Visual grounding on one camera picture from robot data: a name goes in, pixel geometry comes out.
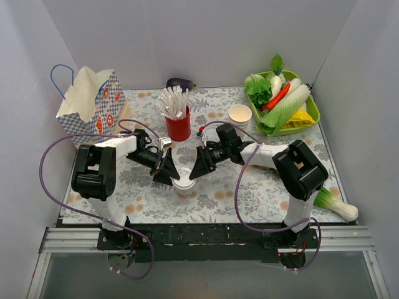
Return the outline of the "white paper coffee cup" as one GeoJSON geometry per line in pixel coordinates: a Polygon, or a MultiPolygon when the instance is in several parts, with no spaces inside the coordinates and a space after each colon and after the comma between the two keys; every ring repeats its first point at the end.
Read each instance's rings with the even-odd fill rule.
{"type": "Polygon", "coordinates": [[[195,190],[195,185],[189,185],[189,186],[178,186],[175,185],[175,190],[180,196],[189,196],[192,194],[195,190]]]}

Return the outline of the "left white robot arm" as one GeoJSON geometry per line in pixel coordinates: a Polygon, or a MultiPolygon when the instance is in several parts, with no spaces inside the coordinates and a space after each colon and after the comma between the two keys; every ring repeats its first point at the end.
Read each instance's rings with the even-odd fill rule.
{"type": "Polygon", "coordinates": [[[136,129],[128,137],[112,138],[94,145],[80,145],[77,151],[71,186],[73,191],[92,205],[98,216],[103,218],[100,225],[107,241],[119,249],[126,249],[133,242],[133,235],[118,225],[130,225],[129,218],[117,203],[114,190],[117,186],[117,162],[127,158],[150,168],[150,175],[158,183],[172,185],[173,179],[180,179],[171,149],[163,152],[163,147],[171,145],[170,138],[161,141],[161,148],[151,149],[151,139],[143,129],[136,129]]]}

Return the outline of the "white cup lid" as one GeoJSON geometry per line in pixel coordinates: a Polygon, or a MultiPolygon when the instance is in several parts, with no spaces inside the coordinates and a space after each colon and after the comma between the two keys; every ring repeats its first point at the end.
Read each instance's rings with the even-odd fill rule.
{"type": "Polygon", "coordinates": [[[190,168],[180,167],[178,168],[178,174],[180,176],[179,179],[172,179],[172,184],[178,190],[187,190],[195,185],[196,181],[194,179],[190,179],[190,168]]]}

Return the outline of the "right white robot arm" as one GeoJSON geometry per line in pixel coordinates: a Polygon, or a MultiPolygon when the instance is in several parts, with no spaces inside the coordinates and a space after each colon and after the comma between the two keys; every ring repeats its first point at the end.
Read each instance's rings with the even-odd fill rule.
{"type": "Polygon", "coordinates": [[[218,122],[218,142],[205,141],[197,148],[197,159],[190,179],[212,173],[216,165],[230,160],[243,168],[260,166],[275,169],[289,193],[289,208],[282,227],[266,233],[282,236],[288,247],[299,246],[310,226],[310,212],[318,191],[328,178],[327,170],[309,147],[301,140],[288,145],[266,145],[255,138],[243,142],[238,128],[230,123],[218,122]]]}

